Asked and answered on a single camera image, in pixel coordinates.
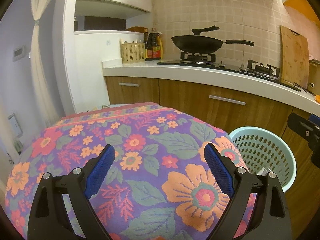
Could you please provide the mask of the light blue trash basket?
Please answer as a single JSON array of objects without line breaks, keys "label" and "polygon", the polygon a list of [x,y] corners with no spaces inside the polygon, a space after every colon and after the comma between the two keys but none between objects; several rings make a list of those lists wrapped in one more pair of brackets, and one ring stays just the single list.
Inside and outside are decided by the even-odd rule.
[{"label": "light blue trash basket", "polygon": [[286,142],[274,133],[259,127],[245,126],[229,134],[252,174],[274,172],[284,192],[294,184],[297,165]]}]

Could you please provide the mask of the wooden kitchen cabinet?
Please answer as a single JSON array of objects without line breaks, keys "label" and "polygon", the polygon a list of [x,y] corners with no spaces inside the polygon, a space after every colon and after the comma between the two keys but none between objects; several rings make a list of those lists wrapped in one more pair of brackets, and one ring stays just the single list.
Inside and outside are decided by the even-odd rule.
[{"label": "wooden kitchen cabinet", "polygon": [[155,102],[199,118],[227,132],[242,126],[257,126],[280,136],[291,148],[297,163],[297,176],[286,193],[297,237],[319,208],[319,168],[311,163],[308,143],[287,126],[290,113],[304,118],[319,113],[319,105],[288,105],[237,90],[184,81],[146,77],[109,76],[105,78],[111,103]]}]

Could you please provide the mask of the white countertop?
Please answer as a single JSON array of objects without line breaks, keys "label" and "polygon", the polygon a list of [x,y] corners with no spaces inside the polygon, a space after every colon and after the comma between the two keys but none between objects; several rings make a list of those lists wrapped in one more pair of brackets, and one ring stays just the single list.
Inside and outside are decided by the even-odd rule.
[{"label": "white countertop", "polygon": [[147,77],[200,83],[228,88],[282,102],[319,116],[319,103],[310,93],[295,91],[277,83],[225,70],[161,65],[156,61],[122,64],[120,60],[101,62],[103,76]]}]

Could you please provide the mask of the black gas stove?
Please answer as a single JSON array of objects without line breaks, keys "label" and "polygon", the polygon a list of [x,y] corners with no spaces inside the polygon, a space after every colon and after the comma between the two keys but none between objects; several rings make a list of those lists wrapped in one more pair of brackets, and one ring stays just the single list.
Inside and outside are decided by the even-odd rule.
[{"label": "black gas stove", "polygon": [[271,81],[279,85],[285,86],[297,92],[301,90],[297,85],[290,83],[289,81],[280,80],[280,69],[270,64],[263,65],[253,60],[248,60],[246,64],[226,64],[223,61],[216,61],[215,54],[191,54],[181,52],[181,58],[179,60],[160,61],[157,64],[160,65],[173,65],[173,66],[189,66],[189,67],[201,67],[208,69],[224,70],[233,73],[239,73],[252,77],[257,77],[263,80]]}]

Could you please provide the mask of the wooden cutting board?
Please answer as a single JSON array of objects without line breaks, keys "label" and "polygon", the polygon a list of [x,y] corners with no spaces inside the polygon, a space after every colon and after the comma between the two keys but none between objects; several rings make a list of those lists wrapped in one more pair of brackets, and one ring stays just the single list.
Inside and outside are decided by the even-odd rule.
[{"label": "wooden cutting board", "polygon": [[309,47],[303,35],[280,26],[282,67],[281,79],[307,89],[309,80]]}]

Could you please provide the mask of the white curtain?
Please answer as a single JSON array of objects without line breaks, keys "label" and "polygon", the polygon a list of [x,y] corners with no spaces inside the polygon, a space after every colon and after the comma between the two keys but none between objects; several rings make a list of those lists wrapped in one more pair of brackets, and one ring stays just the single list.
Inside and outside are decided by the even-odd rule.
[{"label": "white curtain", "polygon": [[58,117],[47,80],[44,74],[41,50],[39,44],[40,19],[51,0],[30,0],[31,14],[34,20],[31,37],[30,63],[33,88],[40,116],[46,126],[53,125]]}]

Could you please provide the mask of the black wok pan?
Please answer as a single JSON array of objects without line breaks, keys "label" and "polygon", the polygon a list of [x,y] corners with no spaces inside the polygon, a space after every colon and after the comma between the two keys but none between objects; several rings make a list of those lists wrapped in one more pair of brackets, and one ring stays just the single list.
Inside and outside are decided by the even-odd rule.
[{"label": "black wok pan", "polygon": [[171,38],[174,45],[186,53],[211,54],[218,51],[223,44],[244,44],[254,46],[254,42],[247,40],[219,40],[199,35],[181,35]]}]

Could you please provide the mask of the dark sauce bottle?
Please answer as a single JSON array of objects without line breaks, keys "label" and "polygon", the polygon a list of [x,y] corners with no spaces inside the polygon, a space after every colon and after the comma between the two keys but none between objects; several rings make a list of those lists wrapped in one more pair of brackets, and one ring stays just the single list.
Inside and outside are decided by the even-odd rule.
[{"label": "dark sauce bottle", "polygon": [[145,54],[145,61],[152,60],[153,58],[152,43],[151,43],[151,38],[147,28],[144,29],[144,54]]},{"label": "dark sauce bottle", "polygon": [[150,43],[152,47],[152,59],[160,60],[162,49],[161,49],[161,39],[160,39],[159,32],[155,28],[152,28],[149,38],[150,38]]}]

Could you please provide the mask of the woven utensil basket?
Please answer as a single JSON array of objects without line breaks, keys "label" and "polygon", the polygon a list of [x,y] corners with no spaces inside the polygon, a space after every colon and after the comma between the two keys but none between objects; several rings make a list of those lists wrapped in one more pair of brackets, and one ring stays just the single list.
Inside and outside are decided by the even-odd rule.
[{"label": "woven utensil basket", "polygon": [[145,45],[140,42],[128,43],[120,39],[120,54],[123,64],[145,61]]}]

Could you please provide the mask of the wall switch panel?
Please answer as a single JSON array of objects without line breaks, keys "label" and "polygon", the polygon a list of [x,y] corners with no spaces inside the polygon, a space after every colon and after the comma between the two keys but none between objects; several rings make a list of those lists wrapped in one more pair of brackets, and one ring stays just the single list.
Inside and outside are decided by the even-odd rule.
[{"label": "wall switch panel", "polygon": [[24,58],[25,55],[26,55],[26,47],[20,46],[13,51],[12,61],[16,62],[16,61]]}]

